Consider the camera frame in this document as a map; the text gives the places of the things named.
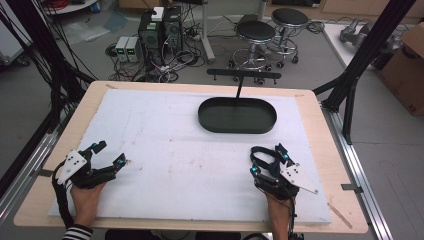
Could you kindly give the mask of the person's left hand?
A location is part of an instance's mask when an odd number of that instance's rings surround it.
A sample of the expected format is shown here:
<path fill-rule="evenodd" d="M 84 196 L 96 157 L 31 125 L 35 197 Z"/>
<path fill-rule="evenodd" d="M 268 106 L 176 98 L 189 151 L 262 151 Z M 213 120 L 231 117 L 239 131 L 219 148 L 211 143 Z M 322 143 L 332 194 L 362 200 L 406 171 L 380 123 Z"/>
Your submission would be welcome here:
<path fill-rule="evenodd" d="M 73 186 L 71 196 L 75 207 L 74 223 L 76 225 L 91 228 L 94 223 L 101 192 L 105 187 L 105 183 L 95 186 L 92 189 L 81 189 Z"/>

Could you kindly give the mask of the black round stool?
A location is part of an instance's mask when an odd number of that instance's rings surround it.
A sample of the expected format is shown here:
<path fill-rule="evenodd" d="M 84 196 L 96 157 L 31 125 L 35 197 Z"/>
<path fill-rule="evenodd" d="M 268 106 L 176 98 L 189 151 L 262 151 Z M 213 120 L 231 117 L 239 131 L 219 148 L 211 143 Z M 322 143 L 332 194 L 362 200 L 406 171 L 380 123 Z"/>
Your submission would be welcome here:
<path fill-rule="evenodd" d="M 259 49 L 269 43 L 275 36 L 275 30 L 267 23 L 261 21 L 243 21 L 236 27 L 236 36 L 245 40 L 249 46 L 237 49 L 229 59 L 231 68 L 270 71 L 272 66 L 268 58 Z"/>
<path fill-rule="evenodd" d="M 271 18 L 276 31 L 271 50 L 281 56 L 276 66 L 283 68 L 288 56 L 291 56 L 292 62 L 297 64 L 299 50 L 293 37 L 307 26 L 308 17 L 296 9 L 279 8 L 272 12 Z"/>

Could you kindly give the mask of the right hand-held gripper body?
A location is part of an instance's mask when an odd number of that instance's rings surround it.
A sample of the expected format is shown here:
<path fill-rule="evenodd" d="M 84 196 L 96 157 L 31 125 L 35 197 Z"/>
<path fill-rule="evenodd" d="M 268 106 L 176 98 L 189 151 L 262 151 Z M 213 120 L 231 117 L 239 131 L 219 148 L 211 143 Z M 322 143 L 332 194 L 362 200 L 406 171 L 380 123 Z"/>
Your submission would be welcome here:
<path fill-rule="evenodd" d="M 301 189 L 312 194 L 319 192 L 317 185 L 298 163 L 291 167 L 283 166 L 283 169 L 277 172 L 276 177 L 263 173 L 262 175 L 262 179 L 254 179 L 254 185 L 278 200 L 288 200 L 295 197 Z"/>

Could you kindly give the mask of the white low platform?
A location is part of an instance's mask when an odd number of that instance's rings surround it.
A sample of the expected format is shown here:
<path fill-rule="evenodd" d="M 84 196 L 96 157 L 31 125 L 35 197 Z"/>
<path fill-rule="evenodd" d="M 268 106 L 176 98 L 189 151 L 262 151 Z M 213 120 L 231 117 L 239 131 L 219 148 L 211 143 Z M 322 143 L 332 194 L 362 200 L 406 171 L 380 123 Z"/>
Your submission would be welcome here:
<path fill-rule="evenodd" d="M 349 22 L 326 23 L 324 28 L 324 35 L 344 68 L 349 65 L 359 49 L 358 46 L 354 46 L 351 42 L 342 42 L 340 40 L 340 32 L 348 25 Z"/>

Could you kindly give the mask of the thin wooden stick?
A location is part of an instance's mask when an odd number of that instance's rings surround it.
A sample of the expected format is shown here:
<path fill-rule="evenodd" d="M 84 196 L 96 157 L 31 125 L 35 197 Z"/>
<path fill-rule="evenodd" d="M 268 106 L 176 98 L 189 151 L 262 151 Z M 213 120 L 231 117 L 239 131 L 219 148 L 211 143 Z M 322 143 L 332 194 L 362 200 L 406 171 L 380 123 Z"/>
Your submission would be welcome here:
<path fill-rule="evenodd" d="M 331 211 L 338 217 L 338 219 L 349 229 L 352 229 L 352 224 L 344 217 L 344 215 L 331 203 L 327 203 L 328 207 L 331 209 Z"/>

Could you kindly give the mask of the grey machine part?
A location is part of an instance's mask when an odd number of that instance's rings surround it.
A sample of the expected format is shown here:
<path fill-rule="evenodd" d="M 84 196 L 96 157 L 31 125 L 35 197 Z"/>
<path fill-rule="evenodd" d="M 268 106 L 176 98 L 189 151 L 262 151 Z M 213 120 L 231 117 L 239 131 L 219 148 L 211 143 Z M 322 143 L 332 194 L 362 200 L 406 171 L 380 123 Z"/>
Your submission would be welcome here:
<path fill-rule="evenodd" d="M 356 50 L 364 43 L 367 36 L 374 27 L 374 22 L 368 22 L 364 24 L 359 31 L 356 31 L 356 27 L 359 24 L 359 19 L 355 18 L 347 27 L 340 31 L 339 40 L 342 43 L 350 43 Z M 394 53 L 403 46 L 399 36 L 390 35 L 388 39 L 379 48 L 382 53 Z"/>

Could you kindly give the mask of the brown cardboard box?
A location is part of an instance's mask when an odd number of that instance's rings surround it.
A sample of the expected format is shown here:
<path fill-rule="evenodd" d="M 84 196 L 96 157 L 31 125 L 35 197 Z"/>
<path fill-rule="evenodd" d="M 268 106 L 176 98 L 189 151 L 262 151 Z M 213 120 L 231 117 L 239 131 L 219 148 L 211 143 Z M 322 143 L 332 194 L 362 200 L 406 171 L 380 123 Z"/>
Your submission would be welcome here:
<path fill-rule="evenodd" d="M 413 116 L 424 116 L 424 22 L 401 36 L 403 46 L 379 78 Z"/>

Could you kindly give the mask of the grey power supply unit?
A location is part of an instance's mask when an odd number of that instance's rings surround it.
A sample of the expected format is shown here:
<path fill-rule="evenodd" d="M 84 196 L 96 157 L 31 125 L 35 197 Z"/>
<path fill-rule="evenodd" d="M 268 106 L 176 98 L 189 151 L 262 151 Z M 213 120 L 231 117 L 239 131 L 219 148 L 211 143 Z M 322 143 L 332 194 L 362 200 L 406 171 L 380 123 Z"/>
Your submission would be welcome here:
<path fill-rule="evenodd" d="M 126 44 L 126 53 L 129 62 L 138 62 L 141 59 L 141 46 L 138 37 L 130 37 Z"/>
<path fill-rule="evenodd" d="M 117 53 L 118 59 L 121 62 L 128 62 L 128 56 L 126 53 L 126 45 L 129 38 L 127 36 L 121 36 L 116 43 L 115 51 Z"/>

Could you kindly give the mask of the person's dark lap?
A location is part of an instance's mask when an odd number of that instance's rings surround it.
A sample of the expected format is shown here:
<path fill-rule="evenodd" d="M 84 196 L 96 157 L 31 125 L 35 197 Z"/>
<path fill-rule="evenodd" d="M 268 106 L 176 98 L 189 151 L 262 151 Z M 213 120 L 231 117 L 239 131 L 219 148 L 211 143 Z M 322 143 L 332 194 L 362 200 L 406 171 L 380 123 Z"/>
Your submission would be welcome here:
<path fill-rule="evenodd" d="M 150 230 L 107 230 L 105 240 L 168 240 Z M 241 240 L 238 232 L 197 232 L 194 240 Z"/>

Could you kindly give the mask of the black oval tray stand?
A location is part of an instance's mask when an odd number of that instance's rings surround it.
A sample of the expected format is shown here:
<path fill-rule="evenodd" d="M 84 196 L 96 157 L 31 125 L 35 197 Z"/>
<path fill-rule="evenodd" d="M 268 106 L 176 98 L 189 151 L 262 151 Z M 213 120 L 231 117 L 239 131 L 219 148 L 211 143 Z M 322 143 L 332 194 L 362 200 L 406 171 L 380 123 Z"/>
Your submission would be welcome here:
<path fill-rule="evenodd" d="M 267 101 L 240 96 L 245 77 L 259 79 L 281 78 L 280 73 L 250 70 L 208 69 L 209 75 L 238 77 L 239 83 L 234 97 L 212 97 L 203 101 L 197 111 L 198 122 L 214 133 L 264 134 L 277 121 L 276 109 Z"/>

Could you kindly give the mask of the black computer tower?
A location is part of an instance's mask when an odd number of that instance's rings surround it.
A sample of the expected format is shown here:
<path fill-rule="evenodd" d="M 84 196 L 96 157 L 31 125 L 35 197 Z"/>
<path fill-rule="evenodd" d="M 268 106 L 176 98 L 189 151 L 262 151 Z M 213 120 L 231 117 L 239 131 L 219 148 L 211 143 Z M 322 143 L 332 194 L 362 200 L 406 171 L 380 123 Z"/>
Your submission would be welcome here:
<path fill-rule="evenodd" d="M 168 49 L 174 53 L 183 49 L 182 45 L 182 9 L 180 6 L 165 9 L 163 24 Z"/>
<path fill-rule="evenodd" d="M 138 27 L 138 36 L 145 62 L 153 61 L 156 65 L 162 65 L 163 23 L 161 21 L 153 21 L 151 17 L 152 11 L 146 11 L 142 14 Z"/>

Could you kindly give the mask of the person's right hand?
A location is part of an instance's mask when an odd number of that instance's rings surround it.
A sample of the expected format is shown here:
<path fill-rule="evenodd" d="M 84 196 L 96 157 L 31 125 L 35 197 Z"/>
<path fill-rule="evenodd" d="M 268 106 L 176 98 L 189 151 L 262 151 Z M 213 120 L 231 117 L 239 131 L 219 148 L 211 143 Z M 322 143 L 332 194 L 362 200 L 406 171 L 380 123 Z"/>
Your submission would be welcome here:
<path fill-rule="evenodd" d="M 295 201 L 277 200 L 270 194 L 265 196 L 273 240 L 289 240 L 289 221 Z"/>

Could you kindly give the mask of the white foam mat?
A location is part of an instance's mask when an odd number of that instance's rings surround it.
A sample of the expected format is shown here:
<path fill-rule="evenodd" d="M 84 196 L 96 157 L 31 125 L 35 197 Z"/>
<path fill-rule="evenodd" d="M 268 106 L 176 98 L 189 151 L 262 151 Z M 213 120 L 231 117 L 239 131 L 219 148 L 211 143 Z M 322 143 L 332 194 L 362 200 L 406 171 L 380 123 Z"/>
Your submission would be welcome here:
<path fill-rule="evenodd" d="M 79 149 L 105 141 L 92 158 L 96 168 L 120 154 L 128 160 L 104 188 L 101 217 L 154 220 L 267 220 L 265 196 L 250 173 L 251 149 L 283 145 L 313 182 L 296 197 L 299 224 L 332 221 L 300 110 L 292 97 L 267 97 L 277 112 L 264 134 L 225 134 L 205 130 L 198 108 L 205 93 L 108 90 Z"/>

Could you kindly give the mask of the white round table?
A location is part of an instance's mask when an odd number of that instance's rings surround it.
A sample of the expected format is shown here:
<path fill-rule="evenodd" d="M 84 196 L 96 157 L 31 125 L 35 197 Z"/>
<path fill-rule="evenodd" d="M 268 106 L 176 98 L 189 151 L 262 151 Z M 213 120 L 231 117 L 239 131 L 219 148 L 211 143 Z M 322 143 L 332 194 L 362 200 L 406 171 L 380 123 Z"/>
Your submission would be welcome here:
<path fill-rule="evenodd" d="M 101 11 L 99 0 L 45 0 L 43 10 L 48 15 L 60 15 L 89 9 L 93 13 Z"/>

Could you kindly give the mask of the black metal frame post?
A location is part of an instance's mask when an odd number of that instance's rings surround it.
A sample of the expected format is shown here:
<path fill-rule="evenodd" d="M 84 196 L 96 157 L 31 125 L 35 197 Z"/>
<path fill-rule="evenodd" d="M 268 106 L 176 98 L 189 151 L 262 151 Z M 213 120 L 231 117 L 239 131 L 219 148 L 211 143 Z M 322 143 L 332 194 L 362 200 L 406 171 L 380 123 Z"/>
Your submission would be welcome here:
<path fill-rule="evenodd" d="M 416 1 L 390 0 L 345 70 L 334 80 L 313 90 L 315 95 L 331 91 L 322 101 L 323 107 L 330 112 L 338 112 L 341 103 L 345 102 L 341 133 L 349 145 L 352 144 L 351 126 L 357 84 L 368 65 Z"/>

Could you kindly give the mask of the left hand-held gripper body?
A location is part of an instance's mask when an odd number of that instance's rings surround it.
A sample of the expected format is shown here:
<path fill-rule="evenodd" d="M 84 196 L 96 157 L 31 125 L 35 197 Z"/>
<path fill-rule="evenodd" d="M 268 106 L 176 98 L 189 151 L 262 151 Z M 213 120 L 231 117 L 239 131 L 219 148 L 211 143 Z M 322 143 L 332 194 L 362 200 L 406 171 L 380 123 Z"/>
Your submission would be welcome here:
<path fill-rule="evenodd" d="M 114 165 L 102 169 L 91 167 L 93 150 L 71 150 L 64 160 L 63 169 L 57 183 L 64 185 L 70 180 L 80 189 L 92 189 L 102 183 L 116 178 L 117 170 Z"/>

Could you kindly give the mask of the aluminium rail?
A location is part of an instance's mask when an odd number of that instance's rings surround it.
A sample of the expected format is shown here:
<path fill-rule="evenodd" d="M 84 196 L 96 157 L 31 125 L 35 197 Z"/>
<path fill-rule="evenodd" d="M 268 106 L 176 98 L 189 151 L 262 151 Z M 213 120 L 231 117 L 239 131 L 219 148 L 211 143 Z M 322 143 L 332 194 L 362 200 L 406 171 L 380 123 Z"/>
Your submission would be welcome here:
<path fill-rule="evenodd" d="M 359 199 L 367 224 L 377 240 L 394 240 L 356 150 L 342 134 L 342 118 L 338 113 L 330 112 L 325 108 L 322 108 L 322 112 L 341 150 L 340 155 L 351 179 L 351 187 Z"/>
<path fill-rule="evenodd" d="M 12 219 L 12 213 L 25 199 L 58 138 L 57 132 L 45 133 L 30 141 L 29 146 L 21 152 L 20 159 L 23 159 L 24 163 L 0 198 L 0 226 Z"/>

